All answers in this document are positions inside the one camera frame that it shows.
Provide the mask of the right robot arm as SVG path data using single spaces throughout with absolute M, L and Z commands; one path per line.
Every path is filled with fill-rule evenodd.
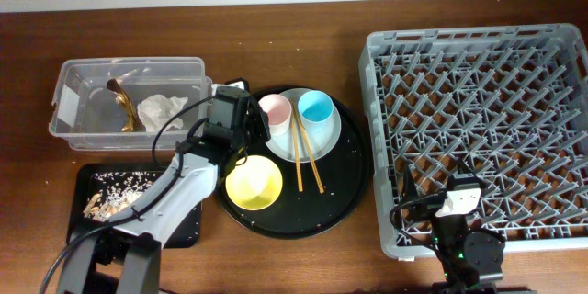
M 402 209 L 416 222 L 432 226 L 435 253 L 445 280 L 432 285 L 432 293 L 496 293 L 495 282 L 503 278 L 505 239 L 487 229 L 472 229 L 467 216 L 480 204 L 486 187 L 473 171 L 459 161 L 457 171 L 447 178 L 444 188 L 421 196 L 412 171 L 404 169 L 401 202 L 390 212 L 390 221 Z

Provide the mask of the wooden chopstick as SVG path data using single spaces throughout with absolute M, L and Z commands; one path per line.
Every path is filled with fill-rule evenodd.
M 290 129 L 291 129 L 292 147 L 293 147 L 294 156 L 295 156 L 295 169 L 296 169 L 297 182 L 298 182 L 298 191 L 303 192 L 303 179 L 302 179 L 301 168 L 300 168 L 298 122 L 297 122 L 297 115 L 295 113 L 294 107 L 291 107 L 291 113 L 292 113 L 292 115 L 291 115 L 292 120 L 290 122 Z
M 296 108 L 294 108 L 293 112 L 294 112 L 294 118 L 297 121 L 298 125 L 300 126 L 300 134 L 301 134 L 301 137 L 302 137 L 303 145 L 304 145 L 304 147 L 305 147 L 305 149 L 307 151 L 307 154 L 308 154 L 308 157 L 309 157 L 309 160 L 310 160 L 310 163 L 311 163 L 311 169 L 312 169 L 312 172 L 314 174 L 314 177 L 315 177 L 315 180 L 316 180 L 316 183 L 317 183 L 319 192 L 320 192 L 320 194 L 324 194 L 324 192 L 325 192 L 324 185 L 322 184 L 321 176 L 319 174 L 318 167 L 317 167 L 317 165 L 315 163 L 315 159 L 314 159 L 314 156 L 313 156 L 313 152 L 312 152 L 312 149 L 311 149 L 309 140 L 307 138 L 306 131 L 305 131 L 303 125 L 302 125 L 302 122 L 301 122 L 301 119 L 300 119 L 300 114 L 299 114 L 299 112 L 298 112 L 298 110 Z

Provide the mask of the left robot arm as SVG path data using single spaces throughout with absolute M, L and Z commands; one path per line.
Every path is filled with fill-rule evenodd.
M 175 156 L 158 179 L 130 206 L 92 230 L 74 232 L 47 272 L 48 287 L 60 270 L 61 293 L 84 293 L 98 241 L 114 234 L 130 243 L 118 293 L 156 293 L 160 289 L 162 250 L 185 217 L 209 197 L 238 165 L 253 143 L 270 139 L 267 114 L 250 93 L 222 85 L 209 96 L 210 115 L 175 147 Z

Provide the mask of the white napkin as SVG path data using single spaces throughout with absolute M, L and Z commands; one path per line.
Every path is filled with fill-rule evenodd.
M 147 132 L 157 133 L 173 116 L 179 113 L 188 101 L 187 97 L 152 95 L 137 106 L 141 124 Z

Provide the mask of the yellow bowl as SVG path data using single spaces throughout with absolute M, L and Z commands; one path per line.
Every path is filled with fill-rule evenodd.
M 282 187 L 279 167 L 261 155 L 239 160 L 225 181 L 229 200 L 237 207 L 250 211 L 271 206 L 279 198 Z

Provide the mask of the blue cup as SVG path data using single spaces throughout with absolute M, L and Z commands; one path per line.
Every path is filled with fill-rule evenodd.
M 334 112 L 332 99 L 323 91 L 305 92 L 298 100 L 297 110 L 303 127 L 308 131 L 323 129 Z

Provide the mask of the food scraps and rice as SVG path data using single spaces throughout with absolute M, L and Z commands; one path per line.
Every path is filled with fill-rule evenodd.
M 155 172 L 106 172 L 91 176 L 85 218 L 106 221 L 139 198 L 157 178 Z

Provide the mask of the pink cup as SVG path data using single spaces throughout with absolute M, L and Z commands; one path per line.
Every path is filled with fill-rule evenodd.
M 292 110 L 287 98 L 279 94 L 270 94 L 262 97 L 259 105 L 268 116 L 271 137 L 282 135 L 289 129 Z

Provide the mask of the gold foil wrapper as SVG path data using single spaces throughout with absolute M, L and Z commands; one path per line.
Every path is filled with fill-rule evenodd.
M 107 89 L 116 94 L 115 101 L 124 110 L 127 120 L 122 132 L 133 132 L 138 129 L 140 121 L 137 114 L 136 107 L 126 94 L 126 92 L 120 87 L 119 82 L 116 79 L 109 79 L 107 81 Z

